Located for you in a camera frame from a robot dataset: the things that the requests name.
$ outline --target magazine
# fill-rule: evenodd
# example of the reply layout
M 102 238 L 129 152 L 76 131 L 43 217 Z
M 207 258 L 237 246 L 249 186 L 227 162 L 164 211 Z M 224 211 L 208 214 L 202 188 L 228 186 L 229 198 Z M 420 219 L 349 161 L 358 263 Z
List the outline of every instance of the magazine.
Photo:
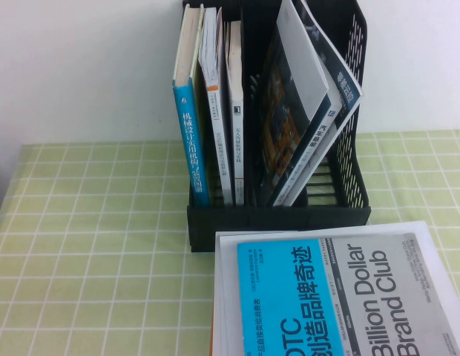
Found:
M 460 355 L 460 299 L 424 222 L 216 244 L 214 355 Z
M 361 86 L 358 84 L 357 78 L 354 76 L 346 61 L 331 43 L 329 37 L 324 33 L 321 26 L 312 15 L 306 0 L 293 0 L 296 11 L 303 22 L 309 39 L 311 40 L 314 49 L 325 64 L 330 76 L 334 80 L 341 93 L 342 108 L 336 116 L 334 122 L 329 127 L 329 130 L 323 136 L 319 146 L 309 159 L 306 167 L 301 171 L 294 185 L 289 190 L 283 205 L 292 205 L 298 198 L 299 193 L 306 186 L 307 181 L 318 167 L 321 160 L 326 156 L 332 144 L 337 139 L 339 134 L 344 129 L 360 105 L 363 96 Z
M 257 91 L 260 150 L 254 184 L 257 204 L 272 206 L 324 118 L 337 110 L 318 55 L 290 0 L 281 4 Z

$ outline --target black file organizer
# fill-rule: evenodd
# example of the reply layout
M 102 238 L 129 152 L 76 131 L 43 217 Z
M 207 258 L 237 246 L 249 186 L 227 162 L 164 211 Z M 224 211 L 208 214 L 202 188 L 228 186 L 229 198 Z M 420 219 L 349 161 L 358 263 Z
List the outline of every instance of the black file organizer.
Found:
M 367 23 L 355 0 L 308 0 L 311 11 L 327 36 L 362 83 Z M 308 205 L 311 185 L 291 207 L 258 207 L 252 201 L 252 154 L 255 127 L 250 105 L 250 76 L 260 74 L 269 41 L 275 28 L 281 0 L 184 0 L 183 5 L 223 7 L 224 21 L 242 20 L 242 61 L 244 99 L 244 159 L 246 205 L 233 208 L 197 208 L 189 194 L 187 220 L 192 252 L 214 251 L 216 231 L 315 230 L 365 225 L 371 209 L 355 155 L 358 109 L 327 154 L 337 205 Z

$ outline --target grid pattern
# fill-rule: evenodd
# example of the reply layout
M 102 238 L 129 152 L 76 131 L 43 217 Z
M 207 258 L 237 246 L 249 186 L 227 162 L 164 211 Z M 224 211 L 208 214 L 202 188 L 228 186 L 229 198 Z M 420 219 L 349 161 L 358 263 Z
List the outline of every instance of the grid pattern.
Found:
M 371 223 L 426 220 L 460 296 L 460 131 L 360 134 Z M 180 141 L 24 146 L 0 214 L 0 355 L 207 355 Z
M 180 141 L 24 146 L 0 213 L 0 355 L 202 355 Z

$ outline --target book cover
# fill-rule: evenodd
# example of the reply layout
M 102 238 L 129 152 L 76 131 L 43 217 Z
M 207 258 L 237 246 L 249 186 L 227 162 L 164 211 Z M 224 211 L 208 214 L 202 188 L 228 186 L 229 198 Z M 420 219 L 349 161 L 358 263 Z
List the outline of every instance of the book cover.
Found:
M 355 60 L 352 60 L 352 57 L 355 55 L 352 47 L 355 48 L 355 46 L 349 46 L 350 56 L 347 56 L 346 60 L 344 60 L 335 48 L 334 44 L 330 41 L 330 38 L 324 33 L 321 26 L 317 23 L 316 18 L 311 13 L 306 0 L 293 0 L 293 3 L 300 20 L 304 24 L 308 38 L 341 93 L 342 108 L 339 111 L 339 114 L 335 117 L 334 122 L 330 125 L 328 132 L 319 143 L 319 146 L 309 158 L 308 163 L 301 171 L 299 177 L 289 190 L 285 200 L 283 201 L 283 205 L 292 205 L 298 198 L 299 193 L 304 189 L 309 178 L 321 163 L 321 160 L 326 156 L 334 141 L 352 118 L 352 115 L 360 105 L 363 96 L 361 86 L 358 84 L 358 73 L 354 74 L 347 65 L 347 63 L 351 63 L 352 66 L 355 64 Z M 360 51 L 357 58 L 358 60 L 361 59 Z
M 241 21 L 229 22 L 226 27 L 226 62 L 229 84 L 229 110 L 233 144 L 233 173 L 235 205 L 245 204 L 245 174 L 243 155 L 243 86 Z
M 273 205 L 331 106 L 318 56 L 290 0 L 283 0 L 256 98 L 261 151 L 258 205 Z
M 414 233 L 241 243 L 237 258 L 245 355 L 460 355 Z
M 273 205 L 282 205 L 284 200 L 286 199 L 289 191 L 291 190 L 292 186 L 295 184 L 296 180 L 299 178 L 301 172 L 306 167 L 309 159 L 314 154 L 315 150 L 322 142 L 322 139 L 329 132 L 329 127 L 334 122 L 335 117 L 339 114 L 342 108 L 342 101 L 341 95 L 337 86 L 335 85 L 334 81 L 332 80 L 329 71 L 326 68 L 326 65 L 319 59 L 321 62 L 321 67 L 323 68 L 324 75 L 326 76 L 327 83 L 329 85 L 329 90 L 327 91 L 327 96 L 331 102 L 331 105 L 326 113 L 324 113 L 321 123 L 319 124 L 318 128 L 316 129 L 314 135 L 311 138 L 311 141 L 304 149 L 303 153 L 301 154 L 301 158 L 297 162 L 295 168 L 292 170 L 291 174 L 289 175 L 288 179 L 284 182 L 283 187 L 279 191 L 277 197 Z
M 172 87 L 183 136 L 185 158 L 196 206 L 210 206 L 207 183 L 206 158 L 203 154 L 203 126 L 205 117 L 199 110 L 200 67 L 197 64 L 198 48 L 202 38 L 203 7 L 185 8 L 181 27 Z
M 225 49 L 223 46 L 222 9 L 206 9 L 199 62 L 205 79 L 215 151 L 222 185 L 223 203 L 233 205 L 228 93 Z

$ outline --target book on table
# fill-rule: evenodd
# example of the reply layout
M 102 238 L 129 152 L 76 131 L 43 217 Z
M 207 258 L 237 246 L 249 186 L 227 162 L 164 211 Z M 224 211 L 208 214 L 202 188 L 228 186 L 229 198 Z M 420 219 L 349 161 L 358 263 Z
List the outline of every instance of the book on table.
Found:
M 213 355 L 460 355 L 425 222 L 217 233 Z

